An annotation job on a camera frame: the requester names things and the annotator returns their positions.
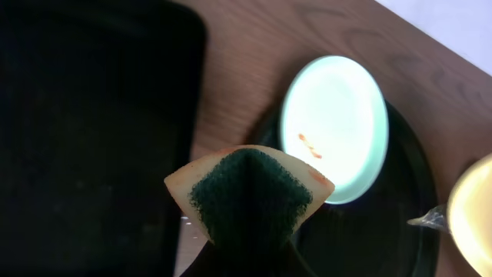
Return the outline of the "green yellow sponge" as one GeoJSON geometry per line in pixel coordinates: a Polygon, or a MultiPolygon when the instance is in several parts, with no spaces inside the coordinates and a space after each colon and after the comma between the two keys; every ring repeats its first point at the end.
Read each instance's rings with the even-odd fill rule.
{"type": "Polygon", "coordinates": [[[334,192],[317,169],[261,145],[203,156],[164,183],[208,240],[227,249],[282,247],[334,192]]]}

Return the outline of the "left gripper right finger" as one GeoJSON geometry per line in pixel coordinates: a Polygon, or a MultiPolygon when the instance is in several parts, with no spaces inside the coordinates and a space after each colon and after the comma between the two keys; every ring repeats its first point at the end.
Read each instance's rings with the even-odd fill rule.
{"type": "Polygon", "coordinates": [[[317,277],[291,241],[261,257],[253,273],[264,277],[317,277]]]}

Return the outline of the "yellow plate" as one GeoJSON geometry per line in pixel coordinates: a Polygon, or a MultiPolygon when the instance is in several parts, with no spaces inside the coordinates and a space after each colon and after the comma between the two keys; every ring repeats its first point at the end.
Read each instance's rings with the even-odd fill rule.
{"type": "Polygon", "coordinates": [[[461,255],[481,276],[491,277],[491,156],[458,179],[447,203],[450,233],[461,255]]]}

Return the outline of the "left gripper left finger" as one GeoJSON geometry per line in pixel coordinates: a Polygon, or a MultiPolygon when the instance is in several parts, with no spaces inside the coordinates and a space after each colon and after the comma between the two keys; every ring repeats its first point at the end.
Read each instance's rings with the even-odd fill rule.
{"type": "Polygon", "coordinates": [[[233,277],[241,275],[246,251],[242,248],[217,247],[206,242],[181,277],[233,277]]]}

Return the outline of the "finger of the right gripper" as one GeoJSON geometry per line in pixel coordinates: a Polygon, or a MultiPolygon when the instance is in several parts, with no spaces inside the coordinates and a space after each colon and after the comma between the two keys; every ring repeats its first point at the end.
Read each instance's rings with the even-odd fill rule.
{"type": "Polygon", "coordinates": [[[447,223],[447,205],[438,205],[419,218],[407,220],[407,224],[427,227],[449,233],[450,229],[447,223]]]}

